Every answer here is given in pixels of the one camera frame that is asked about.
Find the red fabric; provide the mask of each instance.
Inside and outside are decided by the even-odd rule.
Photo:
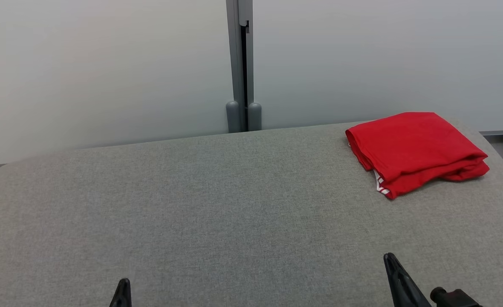
[[[375,169],[393,200],[435,179],[462,181],[487,173],[488,157],[436,113],[409,112],[347,130],[354,155]]]

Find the red garment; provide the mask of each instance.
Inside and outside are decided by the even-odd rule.
[[[436,113],[408,112],[347,130],[354,155],[377,175],[377,190],[393,200],[442,178],[462,181],[484,175],[488,157]]]

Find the white partition panel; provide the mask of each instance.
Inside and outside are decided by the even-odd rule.
[[[0,163],[217,134],[224,0],[0,0]]]
[[[435,111],[503,130],[503,0],[253,0],[263,128]]]

